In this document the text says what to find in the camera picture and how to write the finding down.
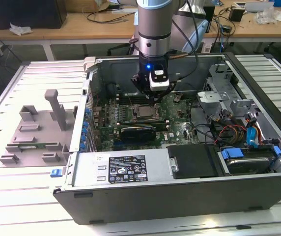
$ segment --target cardboard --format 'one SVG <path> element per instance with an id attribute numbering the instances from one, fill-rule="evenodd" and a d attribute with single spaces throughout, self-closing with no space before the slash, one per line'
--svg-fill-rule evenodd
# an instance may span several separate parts
<path id="1" fill-rule="evenodd" d="M 107 0 L 65 0 L 68 12 L 99 12 L 109 6 Z"/>

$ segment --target motherboard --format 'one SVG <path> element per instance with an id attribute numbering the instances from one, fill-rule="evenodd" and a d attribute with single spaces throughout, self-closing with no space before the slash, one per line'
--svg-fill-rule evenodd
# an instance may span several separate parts
<path id="1" fill-rule="evenodd" d="M 192 99 L 171 94 L 154 106 L 128 98 L 97 100 L 93 108 L 97 151 L 166 148 L 197 144 L 189 123 Z"/>

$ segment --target green circuit board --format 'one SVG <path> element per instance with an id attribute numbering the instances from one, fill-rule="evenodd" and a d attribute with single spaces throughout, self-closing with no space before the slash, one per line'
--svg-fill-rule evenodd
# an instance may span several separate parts
<path id="1" fill-rule="evenodd" d="M 100 113 L 98 118 L 95 118 L 98 120 L 96 130 L 98 130 L 100 139 L 97 142 L 98 151 L 154 149 L 166 148 L 169 145 L 198 144 L 199 140 L 188 119 L 191 100 L 183 99 L 175 103 L 174 98 L 174 94 L 167 95 L 160 104 L 157 104 L 158 121 L 150 124 L 146 122 L 137 124 L 137 126 L 157 127 L 156 139 L 147 143 L 135 144 L 122 142 L 117 134 L 123 127 L 135 126 L 133 123 L 129 123 L 129 120 L 133 119 L 133 108 L 139 104 L 120 105 L 111 99 L 101 101 L 98 108 Z"/>

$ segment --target warning label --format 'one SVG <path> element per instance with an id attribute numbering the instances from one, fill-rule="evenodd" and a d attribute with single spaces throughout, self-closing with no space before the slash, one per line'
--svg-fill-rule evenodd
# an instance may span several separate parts
<path id="1" fill-rule="evenodd" d="M 109 182 L 130 183 L 148 181 L 145 156 L 109 158 Z"/>

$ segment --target floor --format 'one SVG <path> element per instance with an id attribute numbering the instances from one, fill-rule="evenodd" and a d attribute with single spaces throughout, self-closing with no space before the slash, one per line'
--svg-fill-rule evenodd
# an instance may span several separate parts
<path id="1" fill-rule="evenodd" d="M 87 45 L 89 56 L 106 56 L 107 49 L 116 45 L 113 44 L 98 44 Z M 235 43 L 229 46 L 226 51 L 233 52 L 236 55 L 252 55 L 253 49 L 257 46 L 256 43 Z M 263 54 L 263 48 L 267 46 L 263 44 L 260 53 Z M 4 88 L 11 80 L 15 71 L 20 66 L 19 61 L 9 52 L 6 47 L 3 47 L 4 55 L 0 57 L 0 95 Z M 22 61 L 41 61 L 46 60 L 46 55 L 41 46 L 14 46 L 12 51 Z M 214 52 L 219 51 L 219 46 L 214 48 Z M 75 60 L 84 59 L 82 45 L 55 45 L 54 52 L 57 60 Z M 112 52 L 113 56 L 125 55 L 127 49 L 119 49 Z M 281 63 L 281 43 L 275 43 L 270 47 L 271 53 Z"/>

